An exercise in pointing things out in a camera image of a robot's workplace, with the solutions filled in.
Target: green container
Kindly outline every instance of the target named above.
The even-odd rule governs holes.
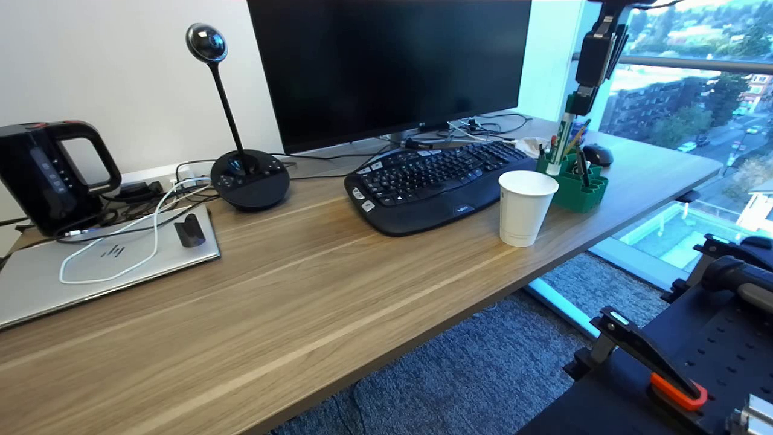
[[[577,172],[577,154],[571,153],[564,157],[561,173],[556,176],[559,190],[553,195],[556,211],[571,211],[571,213],[588,213],[594,211],[605,193],[610,178],[602,173],[599,167],[589,165],[588,181],[589,187],[583,187],[583,173]]]

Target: wooden desk surface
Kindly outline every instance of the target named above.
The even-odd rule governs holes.
[[[602,207],[548,213],[530,250],[499,239],[499,206],[378,234],[338,178],[293,184],[285,206],[258,216],[211,204],[221,262],[0,334],[0,427],[269,431],[717,172],[605,146],[617,165]]]

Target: gray carpet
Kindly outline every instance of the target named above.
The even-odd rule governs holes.
[[[589,314],[613,305],[643,327],[664,310],[660,291],[589,253],[543,279]],[[579,334],[515,292],[275,433],[518,433],[572,385],[564,366],[583,346]]]

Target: white paper cup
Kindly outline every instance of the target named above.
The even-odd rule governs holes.
[[[531,246],[547,221],[559,181],[542,172],[501,176],[501,238],[511,246]]]

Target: laptop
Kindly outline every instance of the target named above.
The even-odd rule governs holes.
[[[198,217],[205,239],[203,245],[184,246],[175,222],[184,222],[192,213]],[[192,213],[160,228],[155,253],[152,230],[107,238],[91,246],[44,242],[15,252],[0,270],[0,328],[221,259],[209,207],[198,206]]]

